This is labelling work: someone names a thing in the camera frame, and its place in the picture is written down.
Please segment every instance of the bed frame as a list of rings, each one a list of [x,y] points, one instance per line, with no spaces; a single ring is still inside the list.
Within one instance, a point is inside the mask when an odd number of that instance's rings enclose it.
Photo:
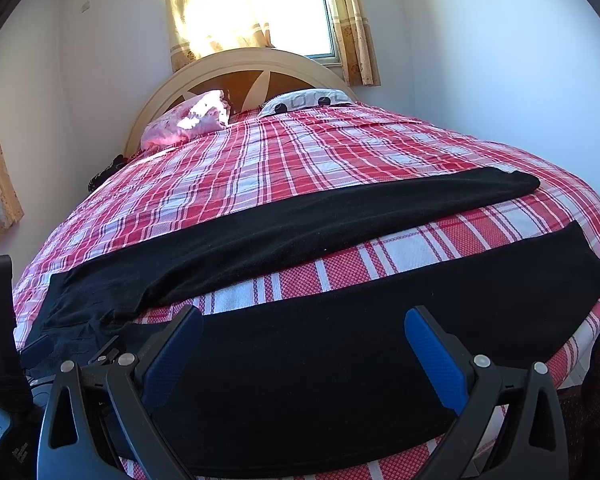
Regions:
[[[178,70],[155,91],[131,128],[124,155],[131,156],[138,150],[147,124],[196,94],[223,90],[232,113],[238,113],[280,94],[308,88],[339,89],[358,100],[331,70],[284,50],[236,48],[203,57]]]

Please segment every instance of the black towel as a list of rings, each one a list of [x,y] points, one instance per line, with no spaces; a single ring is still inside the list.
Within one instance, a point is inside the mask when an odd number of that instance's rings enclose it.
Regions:
[[[154,421],[194,476],[281,478],[376,460],[444,433],[403,332],[424,305],[473,354],[548,361],[600,297],[600,260],[560,232],[380,280],[205,316]]]
[[[132,324],[145,310],[286,269],[375,237],[533,192],[526,173],[478,168],[295,196],[104,254],[55,274],[28,341],[55,351],[33,377],[67,358],[83,364],[113,335],[130,351],[162,326]]]

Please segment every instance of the red plaid bedsheet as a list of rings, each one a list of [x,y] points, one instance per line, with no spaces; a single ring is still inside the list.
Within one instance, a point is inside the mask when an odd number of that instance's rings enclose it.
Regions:
[[[526,171],[541,180],[533,195],[370,240],[188,303],[212,314],[315,294],[552,232],[572,220],[580,223],[600,257],[600,198],[576,176],[522,150],[366,105],[312,108],[262,120],[252,113],[240,119],[222,132],[136,158],[54,230],[14,289],[14,336],[19,347],[56,272],[220,215],[354,184],[479,166]],[[181,306],[156,308],[138,321],[170,320]],[[599,330],[600,300],[548,363],[555,383],[567,377]],[[504,410],[496,409],[483,439],[485,446],[497,434],[503,416]],[[317,480],[410,479],[438,441],[314,476]],[[126,462],[126,468],[135,478],[142,477],[132,461]]]

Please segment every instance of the screw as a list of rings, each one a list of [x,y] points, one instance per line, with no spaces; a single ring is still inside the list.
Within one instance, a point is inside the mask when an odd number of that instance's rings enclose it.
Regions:
[[[74,369],[74,362],[73,361],[65,361],[64,363],[62,363],[60,365],[60,371],[63,372],[63,373],[70,372],[73,369]]]
[[[133,362],[136,360],[136,356],[133,354],[122,354],[119,358],[118,358],[118,364],[120,366],[129,366],[130,364],[133,364]]]
[[[491,359],[489,359],[486,355],[478,354],[476,357],[474,357],[474,363],[480,368],[488,368],[491,366]]]
[[[549,368],[546,367],[546,364],[538,362],[534,364],[534,370],[539,374],[544,375],[549,371]]]

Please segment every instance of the window frame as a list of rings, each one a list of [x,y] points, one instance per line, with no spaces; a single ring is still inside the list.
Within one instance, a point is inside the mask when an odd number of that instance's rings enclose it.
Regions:
[[[329,25],[329,41],[331,44],[331,53],[333,55],[325,56],[321,54],[312,54],[308,57],[309,59],[313,59],[314,61],[324,65],[326,67],[337,67],[342,66],[340,63],[340,54],[338,52],[338,43],[336,41],[336,33],[335,28],[333,27],[333,17],[331,15],[331,7],[329,6],[328,0],[322,0],[322,4],[324,6],[324,13],[327,17],[327,23]]]

